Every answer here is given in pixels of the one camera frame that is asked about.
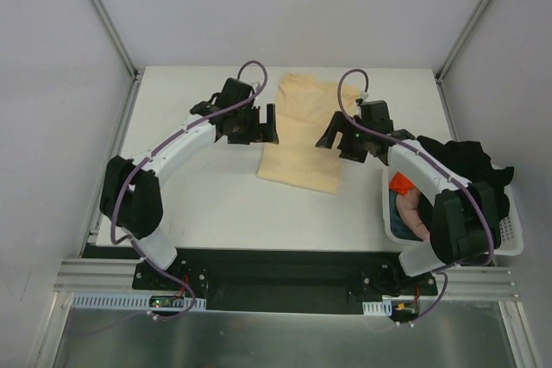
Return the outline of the cream yellow t shirt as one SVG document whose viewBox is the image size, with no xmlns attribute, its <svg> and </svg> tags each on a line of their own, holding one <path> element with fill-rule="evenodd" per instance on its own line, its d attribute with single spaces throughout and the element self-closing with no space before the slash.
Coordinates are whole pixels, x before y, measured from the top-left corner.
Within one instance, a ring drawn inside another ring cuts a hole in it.
<svg viewBox="0 0 552 368">
<path fill-rule="evenodd" d="M 275 100 L 279 143 L 263 148 L 257 177 L 334 195 L 342 176 L 335 149 L 317 148 L 333 114 L 340 109 L 337 83 L 307 73 L 287 73 Z"/>
</svg>

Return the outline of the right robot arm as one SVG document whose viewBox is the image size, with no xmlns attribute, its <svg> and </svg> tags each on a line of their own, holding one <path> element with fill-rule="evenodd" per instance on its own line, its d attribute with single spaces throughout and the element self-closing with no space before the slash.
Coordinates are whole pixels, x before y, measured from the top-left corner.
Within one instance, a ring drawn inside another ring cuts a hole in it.
<svg viewBox="0 0 552 368">
<path fill-rule="evenodd" d="M 500 223 L 508 214 L 509 169 L 495 169 L 474 141 L 441 143 L 396 129 L 384 101 L 357 102 L 355 116 L 336 111 L 318 139 L 318 148 L 336 147 L 343 159 L 379 159 L 391 178 L 412 184 L 417 219 L 429 233 L 412 240 L 388 272 L 390 288 L 408 294 L 419 275 L 451 265 L 488 263 L 501 248 Z"/>
</svg>

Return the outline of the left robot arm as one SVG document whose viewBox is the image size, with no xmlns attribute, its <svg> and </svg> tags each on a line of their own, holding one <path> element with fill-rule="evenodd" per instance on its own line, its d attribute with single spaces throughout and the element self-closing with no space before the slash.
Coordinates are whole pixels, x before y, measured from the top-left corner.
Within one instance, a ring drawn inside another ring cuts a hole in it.
<svg viewBox="0 0 552 368">
<path fill-rule="evenodd" d="M 154 263 L 152 278 L 162 289 L 176 288 L 182 269 L 173 263 L 177 248 L 160 229 L 162 187 L 189 159 L 225 137 L 229 144 L 277 144 L 276 107 L 260 119 L 255 98 L 263 90 L 228 78 L 221 91 L 190 109 L 183 123 L 161 143 L 130 159 L 113 157 L 106 166 L 100 211 L 110 220 L 111 243 L 125 240 Z"/>
</svg>

